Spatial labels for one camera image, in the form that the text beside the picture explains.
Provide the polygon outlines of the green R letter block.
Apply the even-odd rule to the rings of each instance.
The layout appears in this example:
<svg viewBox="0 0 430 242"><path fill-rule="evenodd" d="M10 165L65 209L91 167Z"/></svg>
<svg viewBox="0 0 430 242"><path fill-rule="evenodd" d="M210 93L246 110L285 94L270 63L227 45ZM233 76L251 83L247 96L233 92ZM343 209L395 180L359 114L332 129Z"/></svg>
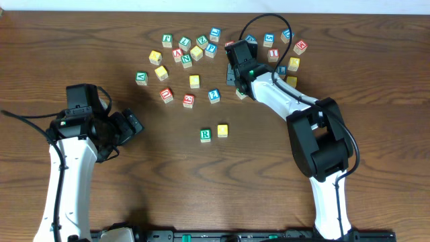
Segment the green R letter block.
<svg viewBox="0 0 430 242"><path fill-rule="evenodd" d="M201 129L200 130L200 142L201 143L209 143L211 141L212 135L210 129Z"/></svg>

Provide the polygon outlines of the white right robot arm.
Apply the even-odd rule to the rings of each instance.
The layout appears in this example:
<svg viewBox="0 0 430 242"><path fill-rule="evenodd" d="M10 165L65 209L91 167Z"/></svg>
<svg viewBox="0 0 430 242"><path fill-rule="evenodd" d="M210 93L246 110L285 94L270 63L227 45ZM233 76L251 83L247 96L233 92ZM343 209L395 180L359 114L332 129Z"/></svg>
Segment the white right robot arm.
<svg viewBox="0 0 430 242"><path fill-rule="evenodd" d="M292 155L309 178L318 234L329 240L351 230L345 205L348 160L357 144L346 128L337 103L300 93L269 65L257 62L257 44L240 40L225 48L238 90L265 104L287 124Z"/></svg>

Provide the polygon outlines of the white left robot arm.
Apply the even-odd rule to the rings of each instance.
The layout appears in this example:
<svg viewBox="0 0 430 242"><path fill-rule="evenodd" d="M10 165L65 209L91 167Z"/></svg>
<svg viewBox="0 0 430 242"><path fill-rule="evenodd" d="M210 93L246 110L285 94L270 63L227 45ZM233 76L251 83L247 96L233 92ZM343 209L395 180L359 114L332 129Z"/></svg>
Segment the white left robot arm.
<svg viewBox="0 0 430 242"><path fill-rule="evenodd" d="M50 145L50 180L35 241L90 241L89 199L96 163L142 131L134 113L110 106L71 104L43 134Z"/></svg>

